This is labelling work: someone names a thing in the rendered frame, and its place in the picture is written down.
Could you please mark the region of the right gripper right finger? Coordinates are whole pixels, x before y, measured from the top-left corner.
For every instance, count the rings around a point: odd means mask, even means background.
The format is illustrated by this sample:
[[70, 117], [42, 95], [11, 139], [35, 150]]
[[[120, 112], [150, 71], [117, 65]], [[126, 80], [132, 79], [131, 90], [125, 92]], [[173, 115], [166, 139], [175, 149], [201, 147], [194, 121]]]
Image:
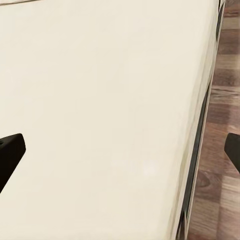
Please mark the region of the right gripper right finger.
[[235, 165], [240, 173], [240, 135], [235, 133], [229, 133], [227, 135], [224, 151]]

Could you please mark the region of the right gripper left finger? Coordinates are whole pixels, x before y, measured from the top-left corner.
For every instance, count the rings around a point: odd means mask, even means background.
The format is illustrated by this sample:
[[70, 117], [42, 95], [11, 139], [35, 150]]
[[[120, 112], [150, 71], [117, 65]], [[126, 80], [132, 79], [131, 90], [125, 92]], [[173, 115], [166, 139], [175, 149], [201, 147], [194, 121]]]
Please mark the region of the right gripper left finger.
[[0, 193], [26, 152], [22, 133], [0, 138]]

